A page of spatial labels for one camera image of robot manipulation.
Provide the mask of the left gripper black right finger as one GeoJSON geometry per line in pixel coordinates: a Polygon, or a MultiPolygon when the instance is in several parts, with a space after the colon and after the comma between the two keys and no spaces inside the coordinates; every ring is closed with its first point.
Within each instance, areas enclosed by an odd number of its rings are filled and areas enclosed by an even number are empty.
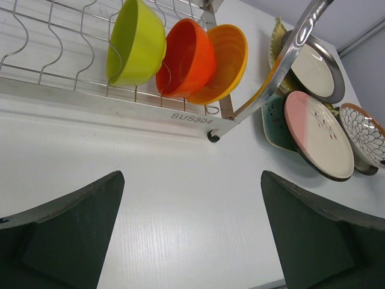
{"type": "Polygon", "coordinates": [[[270,171],[263,201],[288,288],[384,288],[384,219],[270,171]]]}

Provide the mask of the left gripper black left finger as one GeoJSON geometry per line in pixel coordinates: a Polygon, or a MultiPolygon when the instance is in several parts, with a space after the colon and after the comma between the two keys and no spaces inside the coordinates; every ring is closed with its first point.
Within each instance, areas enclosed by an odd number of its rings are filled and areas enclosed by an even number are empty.
{"type": "Polygon", "coordinates": [[[97,288],[125,179],[120,171],[1,218],[1,288],[97,288]]]}

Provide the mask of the white petal pattern brown-rim plate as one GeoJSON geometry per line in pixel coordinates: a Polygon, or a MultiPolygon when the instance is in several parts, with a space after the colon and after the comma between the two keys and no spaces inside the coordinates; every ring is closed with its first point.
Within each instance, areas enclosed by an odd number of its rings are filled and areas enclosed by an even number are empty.
{"type": "Polygon", "coordinates": [[[355,168],[365,175],[384,169],[384,128],[352,103],[340,106],[338,120],[351,144],[355,168]]]}

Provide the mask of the cream plate with metallic rim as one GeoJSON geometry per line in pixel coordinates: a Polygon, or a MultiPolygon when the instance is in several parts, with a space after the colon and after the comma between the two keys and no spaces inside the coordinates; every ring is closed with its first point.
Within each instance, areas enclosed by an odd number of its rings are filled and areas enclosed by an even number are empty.
{"type": "Polygon", "coordinates": [[[330,51],[309,36],[291,66],[291,75],[305,91],[321,102],[336,104],[345,96],[345,81],[330,51]]]}

